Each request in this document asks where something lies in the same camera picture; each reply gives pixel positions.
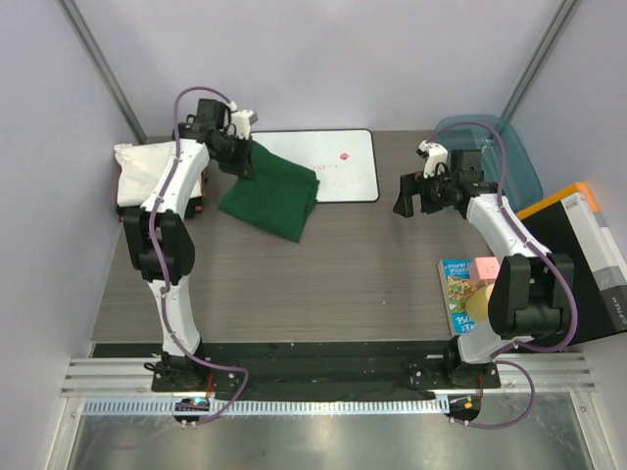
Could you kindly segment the green polo t shirt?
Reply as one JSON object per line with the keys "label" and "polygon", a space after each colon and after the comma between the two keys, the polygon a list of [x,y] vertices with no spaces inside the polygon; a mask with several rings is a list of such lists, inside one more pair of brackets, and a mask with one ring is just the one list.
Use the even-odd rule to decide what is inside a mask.
{"label": "green polo t shirt", "polygon": [[255,176],[238,179],[218,209],[268,233],[300,242],[316,206],[316,173],[276,156],[257,142],[252,145],[251,157]]}

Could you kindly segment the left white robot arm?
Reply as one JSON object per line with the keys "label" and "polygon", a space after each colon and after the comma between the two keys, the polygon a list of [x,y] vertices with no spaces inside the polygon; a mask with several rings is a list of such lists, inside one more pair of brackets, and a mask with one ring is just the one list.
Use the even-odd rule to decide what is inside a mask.
{"label": "left white robot arm", "polygon": [[131,264],[152,292],[163,329],[158,361],[144,365],[155,392],[197,391],[209,380],[189,293],[195,246],[184,218],[209,162],[225,173],[253,177],[251,128],[257,119],[233,102],[200,100],[170,141],[157,144],[166,160],[155,187],[140,204],[121,208]]}

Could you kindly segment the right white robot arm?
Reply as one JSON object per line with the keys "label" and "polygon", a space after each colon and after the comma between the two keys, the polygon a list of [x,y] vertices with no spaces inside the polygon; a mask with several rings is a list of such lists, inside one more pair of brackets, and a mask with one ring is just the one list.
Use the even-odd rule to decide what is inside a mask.
{"label": "right white robot arm", "polygon": [[571,342],[578,327],[573,261],[553,254],[528,231],[511,211],[502,186],[485,180],[477,153],[448,151],[428,141],[419,144],[417,153],[424,167],[401,176],[394,213],[413,216],[413,197],[419,197],[423,213],[457,210],[483,236],[499,271],[486,318],[453,336],[442,359],[419,362],[413,373],[430,376],[443,388],[495,386],[494,361],[501,353],[518,347],[535,352],[536,339],[557,339],[554,351]]}

